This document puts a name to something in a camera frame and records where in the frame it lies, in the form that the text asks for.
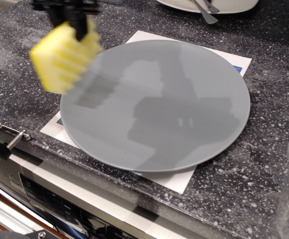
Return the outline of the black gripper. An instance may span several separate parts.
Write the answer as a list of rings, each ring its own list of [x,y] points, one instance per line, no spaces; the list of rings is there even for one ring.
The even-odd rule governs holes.
[[[76,31],[76,39],[81,41],[88,32],[86,15],[99,14],[100,6],[97,0],[32,0],[31,5],[34,10],[48,13],[54,27],[67,21],[70,27]]]

